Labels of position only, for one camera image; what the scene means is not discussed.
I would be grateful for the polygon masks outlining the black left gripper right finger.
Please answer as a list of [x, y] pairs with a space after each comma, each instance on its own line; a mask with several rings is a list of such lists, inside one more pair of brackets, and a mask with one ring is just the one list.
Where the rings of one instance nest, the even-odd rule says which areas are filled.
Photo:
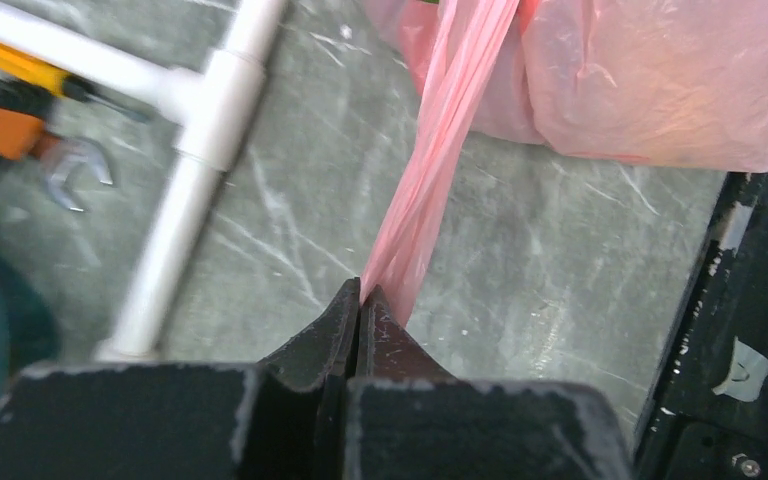
[[596, 389], [458, 379], [393, 319], [381, 289], [360, 311], [344, 407], [348, 479], [629, 479], [617, 417]]

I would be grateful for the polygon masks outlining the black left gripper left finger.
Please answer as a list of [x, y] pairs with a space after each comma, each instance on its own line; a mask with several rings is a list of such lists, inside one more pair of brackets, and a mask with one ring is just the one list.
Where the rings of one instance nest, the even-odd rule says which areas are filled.
[[336, 479], [360, 282], [256, 363], [36, 364], [0, 400], [0, 479]]

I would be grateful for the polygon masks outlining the pink peach-print plastic bag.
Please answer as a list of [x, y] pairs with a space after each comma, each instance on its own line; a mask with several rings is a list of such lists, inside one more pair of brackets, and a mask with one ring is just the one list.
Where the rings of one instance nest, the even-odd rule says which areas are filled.
[[420, 95], [361, 275], [406, 322], [466, 137], [568, 157], [768, 172], [768, 1], [368, 1]]

